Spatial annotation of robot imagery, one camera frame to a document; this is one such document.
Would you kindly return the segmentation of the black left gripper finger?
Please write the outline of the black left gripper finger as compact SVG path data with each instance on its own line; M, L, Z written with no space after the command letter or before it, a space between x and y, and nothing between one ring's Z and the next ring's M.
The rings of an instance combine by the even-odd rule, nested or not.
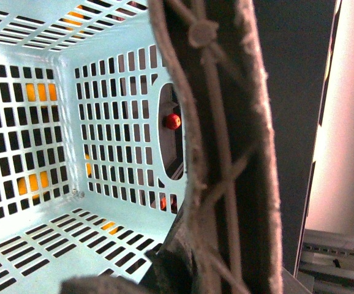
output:
M61 283L61 293L150 293L146 288L123 277L73 277Z

